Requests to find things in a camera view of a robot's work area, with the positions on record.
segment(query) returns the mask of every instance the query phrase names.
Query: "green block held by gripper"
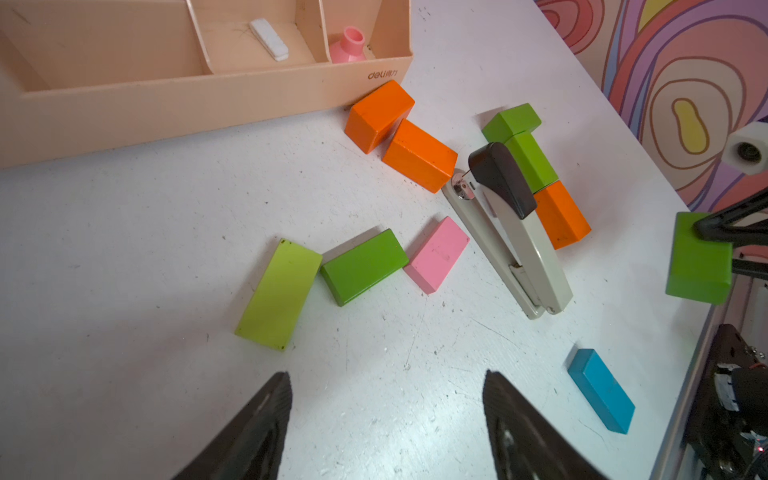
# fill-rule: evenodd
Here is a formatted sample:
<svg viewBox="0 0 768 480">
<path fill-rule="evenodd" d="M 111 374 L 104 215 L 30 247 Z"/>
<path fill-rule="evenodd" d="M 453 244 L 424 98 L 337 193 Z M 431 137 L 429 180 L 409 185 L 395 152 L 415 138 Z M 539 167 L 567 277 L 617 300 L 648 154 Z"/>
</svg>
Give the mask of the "green block held by gripper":
<svg viewBox="0 0 768 480">
<path fill-rule="evenodd" d="M 677 214 L 667 295 L 720 305 L 730 292 L 733 244 L 699 238 L 694 223 L 707 216 Z"/>
<path fill-rule="evenodd" d="M 283 238 L 243 312 L 235 335 L 284 350 L 322 261 L 319 253 Z"/>
<path fill-rule="evenodd" d="M 531 104 L 522 104 L 497 113 L 482 129 L 485 139 L 505 143 L 523 132 L 531 133 L 541 125 L 541 119 Z"/>
<path fill-rule="evenodd" d="M 344 306 L 392 273 L 408 265 L 408 256 L 391 230 L 379 233 L 322 268 L 333 298 Z"/>
<path fill-rule="evenodd" d="M 517 134 L 504 145 L 518 162 L 520 171 L 523 173 L 525 181 L 528 182 L 531 192 L 535 194 L 558 181 L 558 174 L 549 164 L 549 160 L 539 148 L 533 135 L 527 132 Z"/>
</svg>

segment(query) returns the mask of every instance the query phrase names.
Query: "blue wooden block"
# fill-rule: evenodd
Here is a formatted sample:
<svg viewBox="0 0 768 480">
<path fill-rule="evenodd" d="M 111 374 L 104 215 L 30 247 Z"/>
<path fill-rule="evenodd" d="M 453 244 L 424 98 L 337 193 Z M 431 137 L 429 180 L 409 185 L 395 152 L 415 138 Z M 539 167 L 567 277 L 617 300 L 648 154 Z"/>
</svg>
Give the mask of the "blue wooden block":
<svg viewBox="0 0 768 480">
<path fill-rule="evenodd" d="M 612 432 L 626 434 L 634 404 L 593 349 L 579 349 L 568 374 L 587 397 L 595 413 Z"/>
</svg>

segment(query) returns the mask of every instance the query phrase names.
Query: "wooden block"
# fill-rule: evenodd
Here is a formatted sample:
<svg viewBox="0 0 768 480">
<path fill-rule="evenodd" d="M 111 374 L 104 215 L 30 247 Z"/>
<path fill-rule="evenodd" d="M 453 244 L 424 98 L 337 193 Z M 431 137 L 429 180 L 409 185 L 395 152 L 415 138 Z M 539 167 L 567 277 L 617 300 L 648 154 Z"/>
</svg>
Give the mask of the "wooden block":
<svg viewBox="0 0 768 480">
<path fill-rule="evenodd" d="M 579 349 L 568 374 L 598 414 L 605 428 L 627 434 L 634 404 L 593 349 Z"/>
<path fill-rule="evenodd" d="M 667 277 L 667 295 L 720 305 L 730 292 L 733 244 L 701 240 L 694 223 L 708 213 L 680 212 Z"/>
<path fill-rule="evenodd" d="M 561 181 L 540 190 L 534 198 L 538 218 L 555 250 L 578 242 L 592 231 Z"/>
<path fill-rule="evenodd" d="M 510 138 L 525 131 L 531 133 L 541 125 L 541 119 L 531 104 L 522 104 L 498 112 L 482 129 L 482 134 L 489 143 L 505 143 Z"/>
<path fill-rule="evenodd" d="M 329 261 L 320 272 L 339 306 L 354 300 L 408 264 L 408 256 L 391 230 Z"/>
<path fill-rule="evenodd" d="M 518 162 L 520 171 L 528 182 L 531 192 L 536 193 L 544 187 L 558 181 L 558 175 L 549 164 L 544 152 L 539 148 L 533 135 L 523 132 L 504 143 L 509 153 Z"/>
<path fill-rule="evenodd" d="M 424 293 L 434 293 L 467 245 L 469 237 L 451 217 L 446 217 L 419 248 L 404 271 Z"/>
<path fill-rule="evenodd" d="M 284 350 L 322 261 L 323 256 L 319 253 L 283 238 L 253 292 L 235 334 Z"/>
<path fill-rule="evenodd" d="M 403 120 L 383 161 L 436 194 L 453 176 L 458 154 L 432 135 Z"/>
<path fill-rule="evenodd" d="M 369 154 L 408 116 L 414 103 L 399 83 L 388 81 L 353 105 L 344 133 Z"/>
</svg>

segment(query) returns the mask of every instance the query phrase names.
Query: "psychedelic wall pattern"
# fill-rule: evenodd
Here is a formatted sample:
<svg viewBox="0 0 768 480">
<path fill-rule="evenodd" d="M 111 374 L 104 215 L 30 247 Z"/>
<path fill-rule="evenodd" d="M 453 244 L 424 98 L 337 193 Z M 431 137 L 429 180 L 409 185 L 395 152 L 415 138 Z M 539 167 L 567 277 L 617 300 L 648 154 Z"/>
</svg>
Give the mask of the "psychedelic wall pattern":
<svg viewBox="0 0 768 480">
<path fill-rule="evenodd" d="M 537 5 L 691 210 L 768 187 L 720 163 L 728 134 L 768 115 L 768 0 Z"/>
</svg>

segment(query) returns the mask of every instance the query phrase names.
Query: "desk organizer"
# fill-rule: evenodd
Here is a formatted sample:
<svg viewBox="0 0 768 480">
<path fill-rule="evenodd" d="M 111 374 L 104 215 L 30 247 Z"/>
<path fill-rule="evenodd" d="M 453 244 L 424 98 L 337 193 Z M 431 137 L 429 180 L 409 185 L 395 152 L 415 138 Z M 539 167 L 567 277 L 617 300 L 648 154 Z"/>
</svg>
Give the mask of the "desk organizer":
<svg viewBox="0 0 768 480">
<path fill-rule="evenodd" d="M 350 25 L 366 60 L 334 65 Z M 410 25 L 410 0 L 0 2 L 0 167 L 353 104 L 405 77 Z"/>
</svg>

